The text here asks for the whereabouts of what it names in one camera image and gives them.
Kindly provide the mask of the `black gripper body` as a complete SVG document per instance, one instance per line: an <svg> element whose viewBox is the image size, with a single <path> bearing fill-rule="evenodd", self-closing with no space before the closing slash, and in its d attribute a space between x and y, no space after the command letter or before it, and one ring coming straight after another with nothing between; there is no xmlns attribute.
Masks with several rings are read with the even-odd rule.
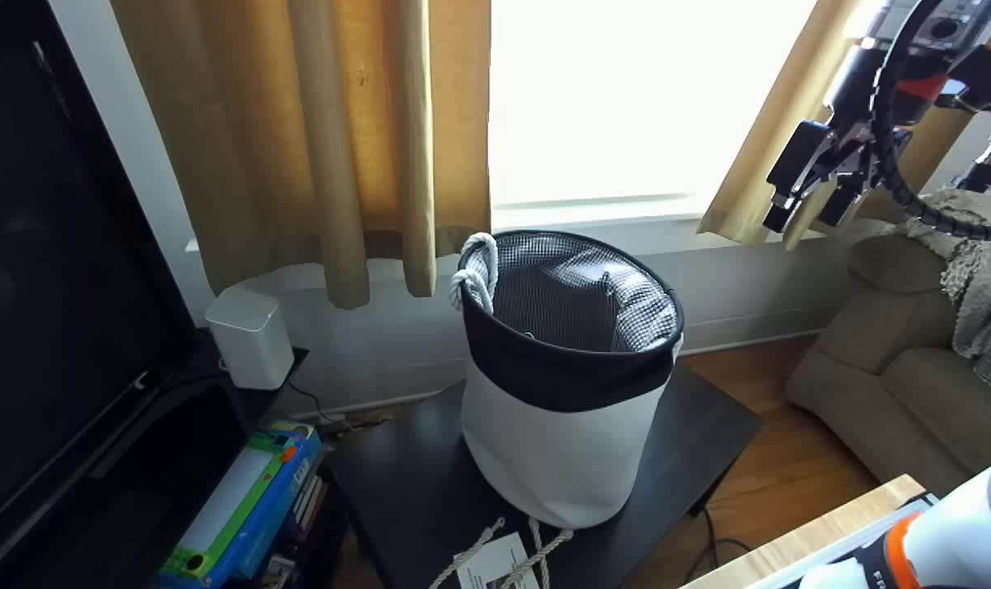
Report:
<svg viewBox="0 0 991 589"><path fill-rule="evenodd" d="M806 119L790 131L785 151L768 170L774 196L761 218L764 230L782 232L796 222L798 210L815 203L816 185L826 185L826 203L815 218L837 225L874 183L874 98L879 96L879 72L885 65L885 41L857 47L847 59L844 81L833 88L832 115L824 120Z"/></svg>

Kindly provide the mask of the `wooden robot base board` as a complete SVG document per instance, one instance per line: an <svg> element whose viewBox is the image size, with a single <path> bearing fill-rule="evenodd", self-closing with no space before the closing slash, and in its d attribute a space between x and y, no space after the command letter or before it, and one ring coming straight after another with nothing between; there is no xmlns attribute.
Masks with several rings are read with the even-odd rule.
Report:
<svg viewBox="0 0 991 589"><path fill-rule="evenodd" d="M785 589L798 582L808 568L844 556L897 520L918 515L933 503L933 494L910 474L892 482L717 566L682 589Z"/></svg>

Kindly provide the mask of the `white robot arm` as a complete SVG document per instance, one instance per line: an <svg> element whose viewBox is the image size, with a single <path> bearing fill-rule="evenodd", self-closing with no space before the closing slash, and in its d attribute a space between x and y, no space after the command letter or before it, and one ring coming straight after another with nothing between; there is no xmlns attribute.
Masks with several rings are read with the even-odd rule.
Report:
<svg viewBox="0 0 991 589"><path fill-rule="evenodd" d="M910 47L897 40L870 81L870 134L892 198L922 225L991 243L988 222L928 206L897 167L897 102L905 96ZM991 466L922 510L904 510L875 535L802 568L787 589L991 589Z"/></svg>

